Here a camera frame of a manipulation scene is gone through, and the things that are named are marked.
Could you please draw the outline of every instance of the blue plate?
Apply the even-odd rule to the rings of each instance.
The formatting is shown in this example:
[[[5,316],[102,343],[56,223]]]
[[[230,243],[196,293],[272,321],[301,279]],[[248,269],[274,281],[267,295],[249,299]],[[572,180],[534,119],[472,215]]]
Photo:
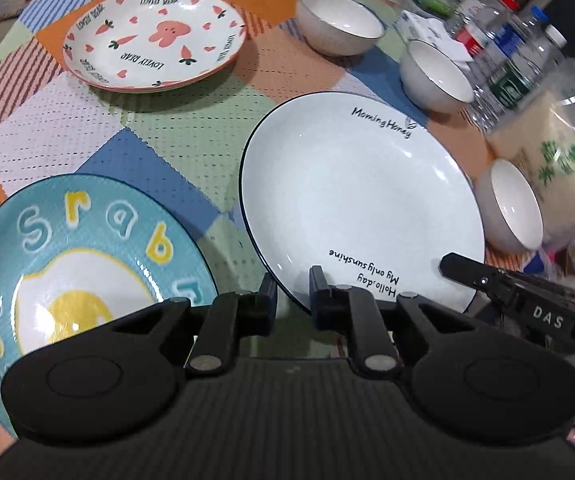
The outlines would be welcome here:
[[[183,226],[139,190],[67,174],[0,206],[0,385],[21,355],[173,296],[210,304],[215,283]],[[14,434],[1,398],[0,422]]]

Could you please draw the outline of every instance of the bottle cap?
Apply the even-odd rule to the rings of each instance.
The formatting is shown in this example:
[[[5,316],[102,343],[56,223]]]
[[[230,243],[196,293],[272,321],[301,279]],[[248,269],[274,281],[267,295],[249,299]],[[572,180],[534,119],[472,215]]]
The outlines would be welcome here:
[[[512,12],[517,12],[521,7],[516,0],[500,0],[500,2]]]
[[[559,30],[554,27],[553,25],[548,25],[545,28],[545,35],[550,38],[550,40],[554,41],[554,44],[558,47],[558,48],[563,48],[565,45],[567,45],[567,40],[565,39],[565,36],[562,35]]]
[[[549,18],[547,17],[547,14],[545,14],[542,10],[541,7],[536,7],[535,5],[533,5],[532,7],[530,7],[529,9],[533,16],[539,21],[539,22],[546,22],[547,20],[549,20]]]

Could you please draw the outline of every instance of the bowl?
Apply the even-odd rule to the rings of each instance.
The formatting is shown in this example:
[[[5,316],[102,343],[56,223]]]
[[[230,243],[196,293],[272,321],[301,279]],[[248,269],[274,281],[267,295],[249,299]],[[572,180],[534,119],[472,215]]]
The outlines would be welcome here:
[[[485,238],[507,254],[534,251],[543,242],[543,219],[532,188],[523,174],[498,158],[474,188]]]
[[[325,56],[356,56],[385,36],[383,23],[354,0],[297,0],[296,23],[309,45]]]
[[[403,90],[425,110],[450,114],[474,101],[474,91],[458,66],[424,41],[407,44],[400,62]]]

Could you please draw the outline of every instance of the patchwork tablecloth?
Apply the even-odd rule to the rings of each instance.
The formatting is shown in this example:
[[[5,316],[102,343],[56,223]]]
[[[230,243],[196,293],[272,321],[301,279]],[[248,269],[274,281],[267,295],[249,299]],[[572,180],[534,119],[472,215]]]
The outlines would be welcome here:
[[[263,266],[238,205],[238,167],[256,123],[300,94],[341,90],[378,98],[427,126],[476,178],[490,153],[461,115],[427,116],[401,89],[403,41],[391,27],[391,0],[358,0],[388,25],[364,56],[325,59],[299,34],[296,0],[226,0],[245,19],[237,61],[208,79],[160,94],[113,94],[81,83],[63,67],[63,38],[103,0],[34,0],[0,46],[0,203],[42,178],[95,173],[125,181],[164,204],[196,240],[221,292],[255,290]],[[518,258],[493,264],[517,268]],[[254,355],[328,356],[334,334],[314,333],[309,317],[282,297],[275,336],[249,340]],[[0,452],[11,442],[0,425]]]

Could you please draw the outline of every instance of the plate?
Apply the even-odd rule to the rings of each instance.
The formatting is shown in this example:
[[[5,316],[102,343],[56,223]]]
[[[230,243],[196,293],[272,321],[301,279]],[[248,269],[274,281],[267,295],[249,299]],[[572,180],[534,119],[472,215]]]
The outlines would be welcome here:
[[[239,187],[257,252],[307,309],[315,265],[379,300],[414,291],[463,312],[474,296],[439,272],[451,252],[483,261],[474,194],[439,141],[394,108],[343,92],[283,103],[248,139]]]
[[[0,385],[20,356],[173,296],[210,304],[214,280],[183,226],[139,190],[61,175],[0,206]],[[0,422],[14,434],[1,399]]]
[[[63,50],[87,84],[158,92],[220,70],[244,40],[244,20],[222,0],[106,0],[72,25]]]

